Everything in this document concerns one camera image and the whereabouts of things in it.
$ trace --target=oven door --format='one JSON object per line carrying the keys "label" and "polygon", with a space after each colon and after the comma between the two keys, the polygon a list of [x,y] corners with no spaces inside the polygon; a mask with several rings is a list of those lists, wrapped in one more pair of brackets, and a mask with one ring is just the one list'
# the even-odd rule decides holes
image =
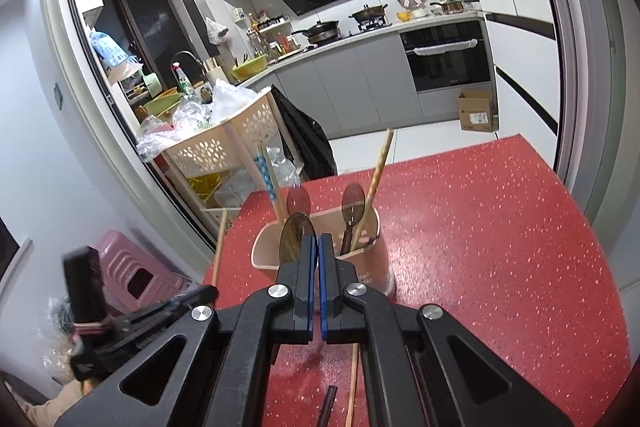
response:
{"label": "oven door", "polygon": [[447,39],[405,53],[417,92],[491,81],[482,39]]}

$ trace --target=oven handle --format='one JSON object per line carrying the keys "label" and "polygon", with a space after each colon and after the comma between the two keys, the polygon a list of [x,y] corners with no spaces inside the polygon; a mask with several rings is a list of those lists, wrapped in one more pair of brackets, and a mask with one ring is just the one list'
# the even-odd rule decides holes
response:
{"label": "oven handle", "polygon": [[414,48],[414,53],[420,57],[428,55],[440,55],[447,52],[456,52],[460,50],[468,50],[478,45],[477,39],[469,41],[451,42],[449,44],[436,44],[435,46],[427,46],[426,48]]}

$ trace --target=floor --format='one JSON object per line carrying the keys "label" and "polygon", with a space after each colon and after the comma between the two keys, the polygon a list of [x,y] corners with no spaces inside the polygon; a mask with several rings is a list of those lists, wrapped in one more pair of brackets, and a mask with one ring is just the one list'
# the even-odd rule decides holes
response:
{"label": "floor", "polygon": [[[380,131],[331,140],[338,174],[374,168],[385,134]],[[495,139],[492,132],[463,131],[459,120],[404,127],[396,131],[386,162],[398,163]]]}

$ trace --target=speckled red tabletop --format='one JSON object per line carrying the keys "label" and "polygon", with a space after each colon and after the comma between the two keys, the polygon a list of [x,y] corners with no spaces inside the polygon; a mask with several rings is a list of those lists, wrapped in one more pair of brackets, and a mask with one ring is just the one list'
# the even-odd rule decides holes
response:
{"label": "speckled red tabletop", "polygon": [[[305,184],[312,211],[339,206],[350,182],[366,188],[371,177]],[[535,151],[513,137],[389,165],[375,205],[397,302],[441,304],[576,426],[593,426],[630,370],[625,320],[593,232]],[[267,193],[252,194],[225,239],[219,307],[270,284],[250,256],[273,220]],[[309,346],[282,346],[265,427],[315,425],[331,384],[338,393],[330,425],[344,425],[351,346],[315,336]],[[354,426],[368,424],[360,372]]]}

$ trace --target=metal bolt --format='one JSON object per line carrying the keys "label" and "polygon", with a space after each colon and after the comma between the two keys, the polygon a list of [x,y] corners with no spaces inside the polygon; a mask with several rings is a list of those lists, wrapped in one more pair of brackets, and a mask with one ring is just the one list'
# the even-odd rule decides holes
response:
{"label": "metal bolt", "polygon": [[197,321],[206,321],[212,314],[213,311],[208,306],[196,306],[191,310],[191,318]]}
{"label": "metal bolt", "polygon": [[279,297],[284,297],[287,293],[289,293],[289,288],[287,288],[284,284],[274,284],[273,286],[269,286],[268,292],[271,297],[277,299]]}
{"label": "metal bolt", "polygon": [[347,293],[354,297],[360,297],[367,292],[367,287],[361,282],[352,282],[347,286]]}
{"label": "metal bolt", "polygon": [[427,304],[422,308],[422,316],[430,321],[436,321],[439,318],[442,318],[443,314],[444,312],[442,311],[442,308],[437,304]]}

